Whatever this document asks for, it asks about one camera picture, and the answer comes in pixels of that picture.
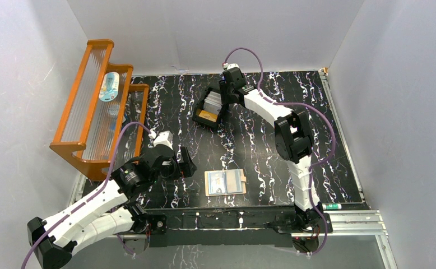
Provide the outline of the white magnetic stripe card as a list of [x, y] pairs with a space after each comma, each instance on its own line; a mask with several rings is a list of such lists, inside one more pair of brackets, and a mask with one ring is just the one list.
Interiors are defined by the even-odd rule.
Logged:
[[225, 172], [226, 190], [228, 193], [241, 193], [242, 187], [242, 171], [240, 169], [227, 170]]

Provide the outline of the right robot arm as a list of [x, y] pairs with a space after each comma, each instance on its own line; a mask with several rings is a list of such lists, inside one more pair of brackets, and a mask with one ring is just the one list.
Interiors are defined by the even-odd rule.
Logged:
[[237, 64], [226, 64], [222, 74], [222, 102], [240, 104], [273, 125], [277, 153], [286, 162], [293, 184], [296, 215], [290, 222], [303, 232], [312, 231], [320, 216], [317, 212], [319, 198], [309, 170], [313, 132], [308, 113], [303, 109], [292, 110], [272, 100], [247, 82]]

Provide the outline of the black plastic card bin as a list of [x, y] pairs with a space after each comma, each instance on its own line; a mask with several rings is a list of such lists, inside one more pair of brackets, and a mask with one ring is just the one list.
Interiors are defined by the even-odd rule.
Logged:
[[199, 125], [218, 129], [228, 107], [228, 104], [222, 102], [220, 90], [208, 87], [204, 96], [194, 107], [192, 120]]

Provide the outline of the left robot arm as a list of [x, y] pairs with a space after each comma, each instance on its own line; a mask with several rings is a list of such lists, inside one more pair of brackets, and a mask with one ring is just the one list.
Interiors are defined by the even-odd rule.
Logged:
[[152, 214], [136, 199], [158, 180], [191, 177], [197, 170], [189, 150], [180, 148], [181, 160], [170, 146], [156, 145], [112, 172], [97, 189], [58, 212], [27, 223], [31, 249], [41, 268], [62, 268], [85, 247], [124, 232], [164, 234], [167, 218]]

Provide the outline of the tan blue card holder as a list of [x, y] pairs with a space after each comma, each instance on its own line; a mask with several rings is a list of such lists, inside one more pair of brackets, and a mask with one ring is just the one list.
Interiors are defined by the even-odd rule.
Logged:
[[246, 194], [247, 178], [243, 169], [205, 171], [207, 197]]

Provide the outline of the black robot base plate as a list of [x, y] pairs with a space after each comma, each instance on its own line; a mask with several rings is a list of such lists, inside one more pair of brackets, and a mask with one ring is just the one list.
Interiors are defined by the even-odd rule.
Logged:
[[333, 232], [329, 214], [293, 205], [133, 210], [139, 219], [126, 239], [149, 247], [275, 245], [314, 251]]

